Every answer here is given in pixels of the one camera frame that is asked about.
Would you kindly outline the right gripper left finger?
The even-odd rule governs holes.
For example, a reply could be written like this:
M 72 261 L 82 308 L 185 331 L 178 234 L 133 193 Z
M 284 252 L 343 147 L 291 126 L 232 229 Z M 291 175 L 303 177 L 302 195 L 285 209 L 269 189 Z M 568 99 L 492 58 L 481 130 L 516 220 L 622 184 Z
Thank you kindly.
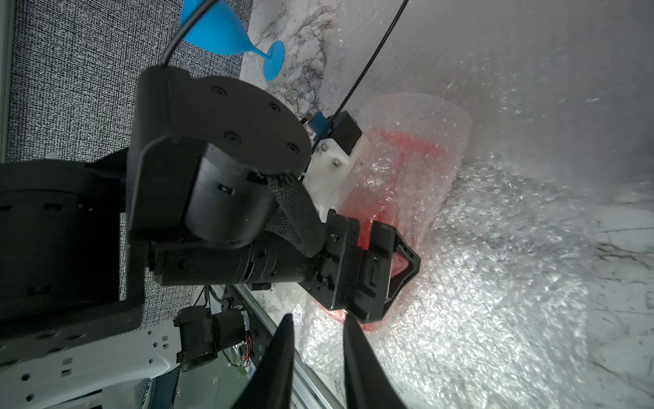
M 290 408 L 295 359 L 292 314 L 281 320 L 250 383 L 233 404 L 237 408 Z

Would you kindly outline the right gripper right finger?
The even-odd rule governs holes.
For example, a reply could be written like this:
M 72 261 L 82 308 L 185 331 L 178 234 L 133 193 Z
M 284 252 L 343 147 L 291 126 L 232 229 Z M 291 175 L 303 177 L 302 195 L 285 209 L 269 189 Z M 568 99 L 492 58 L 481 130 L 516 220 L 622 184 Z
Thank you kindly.
M 406 408 L 352 315 L 344 321 L 343 355 L 347 408 Z

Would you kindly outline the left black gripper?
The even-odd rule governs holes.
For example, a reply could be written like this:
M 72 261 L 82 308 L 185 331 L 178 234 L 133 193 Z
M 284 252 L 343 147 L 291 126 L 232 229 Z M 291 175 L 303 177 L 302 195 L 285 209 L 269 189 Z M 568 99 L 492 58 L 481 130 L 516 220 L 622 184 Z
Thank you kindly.
M 315 276 L 301 283 L 329 311 L 347 311 L 362 323 L 378 321 L 378 255 L 383 269 L 383 311 L 419 273 L 421 258 L 397 228 L 328 212 L 326 240 L 312 259 Z

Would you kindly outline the red wine glass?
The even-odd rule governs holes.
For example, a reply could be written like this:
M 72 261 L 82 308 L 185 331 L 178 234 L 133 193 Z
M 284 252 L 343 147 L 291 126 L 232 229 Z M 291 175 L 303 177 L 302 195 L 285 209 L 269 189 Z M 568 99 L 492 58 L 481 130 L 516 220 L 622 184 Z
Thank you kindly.
M 472 129 L 469 115 L 435 95 L 400 92 L 367 102 L 354 122 L 362 131 L 356 184 L 337 210 L 342 216 L 398 229 L 418 254 L 424 231 L 451 188 Z M 378 255 L 378 321 L 383 269 Z

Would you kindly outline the blue wine glass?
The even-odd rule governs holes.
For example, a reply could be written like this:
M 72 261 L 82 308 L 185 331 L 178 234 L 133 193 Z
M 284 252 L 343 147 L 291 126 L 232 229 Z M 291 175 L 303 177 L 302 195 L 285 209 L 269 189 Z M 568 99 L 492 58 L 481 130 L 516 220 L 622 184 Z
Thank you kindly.
M 242 21 L 225 1 L 218 1 L 195 24 L 185 40 L 219 56 L 236 56 L 250 52 L 264 59 L 262 73 L 273 81 L 284 65 L 284 43 L 276 41 L 267 52 L 258 49 L 248 36 Z

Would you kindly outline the clear bubble wrap sheet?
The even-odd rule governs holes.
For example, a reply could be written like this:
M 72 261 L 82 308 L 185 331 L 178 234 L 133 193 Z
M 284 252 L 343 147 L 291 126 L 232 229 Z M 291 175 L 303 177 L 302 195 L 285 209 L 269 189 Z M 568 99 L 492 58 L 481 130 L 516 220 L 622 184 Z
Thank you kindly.
M 472 158 L 599 196 L 653 186 L 650 1 L 340 1 L 320 100 L 437 95 Z

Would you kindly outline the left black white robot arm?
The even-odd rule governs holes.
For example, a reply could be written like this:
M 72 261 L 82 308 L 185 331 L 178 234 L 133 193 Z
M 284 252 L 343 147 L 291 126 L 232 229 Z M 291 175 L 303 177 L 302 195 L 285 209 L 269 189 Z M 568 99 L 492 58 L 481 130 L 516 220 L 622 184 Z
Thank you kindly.
M 420 268 L 400 232 L 333 203 L 361 146 L 345 118 L 324 149 L 281 102 L 235 78 L 169 65 L 139 77 L 130 144 L 92 163 L 1 167 L 1 405 L 49 408 L 162 381 L 229 351 L 249 383 L 238 408 L 329 400 L 240 285 L 296 283 L 345 315 L 350 408 L 403 403 L 361 325 Z

